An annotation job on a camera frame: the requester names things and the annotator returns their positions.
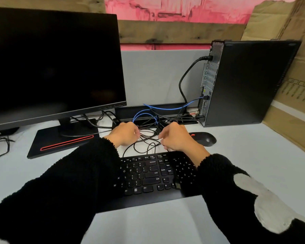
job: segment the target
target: black fuzzy sleeve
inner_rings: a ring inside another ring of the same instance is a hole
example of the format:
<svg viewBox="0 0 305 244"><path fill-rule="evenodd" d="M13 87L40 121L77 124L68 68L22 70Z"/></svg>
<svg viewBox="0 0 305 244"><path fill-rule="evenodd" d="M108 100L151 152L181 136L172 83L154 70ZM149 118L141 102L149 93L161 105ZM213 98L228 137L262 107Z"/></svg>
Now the black fuzzy sleeve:
<svg viewBox="0 0 305 244"><path fill-rule="evenodd" d="M94 138L0 203L0 239L13 243L80 243L120 164L107 139Z"/></svg>
<svg viewBox="0 0 305 244"><path fill-rule="evenodd" d="M202 196L218 228L234 243L305 243L305 222L294 219L290 227L276 234L259 222L254 203L257 195L241 189L235 174L248 173L233 165L226 157L213 154L198 166Z"/></svg>

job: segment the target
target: cardboard box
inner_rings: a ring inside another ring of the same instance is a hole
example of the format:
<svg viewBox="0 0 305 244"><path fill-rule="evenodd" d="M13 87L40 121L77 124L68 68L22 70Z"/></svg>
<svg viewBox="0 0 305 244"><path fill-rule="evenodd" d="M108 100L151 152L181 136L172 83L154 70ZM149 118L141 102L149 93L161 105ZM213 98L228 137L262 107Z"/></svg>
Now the cardboard box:
<svg viewBox="0 0 305 244"><path fill-rule="evenodd" d="M305 151L305 0L256 6L242 40L264 39L302 40L263 123Z"/></svg>

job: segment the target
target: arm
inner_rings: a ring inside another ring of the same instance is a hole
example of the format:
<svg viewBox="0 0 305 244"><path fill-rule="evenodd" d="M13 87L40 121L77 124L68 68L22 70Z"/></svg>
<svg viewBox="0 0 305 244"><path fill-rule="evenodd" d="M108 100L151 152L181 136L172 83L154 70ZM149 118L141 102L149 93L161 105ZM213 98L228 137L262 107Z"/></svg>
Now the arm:
<svg viewBox="0 0 305 244"><path fill-rule="evenodd" d="M305 243L305 217L226 157L210 155L183 125L171 123L159 138L195 164L209 213L230 243Z"/></svg>
<svg viewBox="0 0 305 244"><path fill-rule="evenodd" d="M0 239L8 243L80 243L110 188L120 159L116 148L140 135L123 123L57 161L0 203Z"/></svg>

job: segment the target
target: monitor screen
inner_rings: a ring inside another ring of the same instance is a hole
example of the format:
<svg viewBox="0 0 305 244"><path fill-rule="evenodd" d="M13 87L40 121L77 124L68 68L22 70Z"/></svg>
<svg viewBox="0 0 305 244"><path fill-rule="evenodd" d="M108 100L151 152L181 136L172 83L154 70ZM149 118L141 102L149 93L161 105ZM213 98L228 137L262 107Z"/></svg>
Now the monitor screen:
<svg viewBox="0 0 305 244"><path fill-rule="evenodd" d="M0 130L125 101L116 15L0 8Z"/></svg>

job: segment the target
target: wooden panel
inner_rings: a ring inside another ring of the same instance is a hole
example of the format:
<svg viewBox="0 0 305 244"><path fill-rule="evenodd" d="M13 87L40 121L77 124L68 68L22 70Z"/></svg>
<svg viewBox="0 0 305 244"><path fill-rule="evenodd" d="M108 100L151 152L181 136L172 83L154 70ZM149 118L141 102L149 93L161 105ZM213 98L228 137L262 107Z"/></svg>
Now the wooden panel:
<svg viewBox="0 0 305 244"><path fill-rule="evenodd" d="M123 44L210 44L212 40L237 40L245 24L118 20Z"/></svg>
<svg viewBox="0 0 305 244"><path fill-rule="evenodd" d="M0 7L105 13L104 0L0 0Z"/></svg>

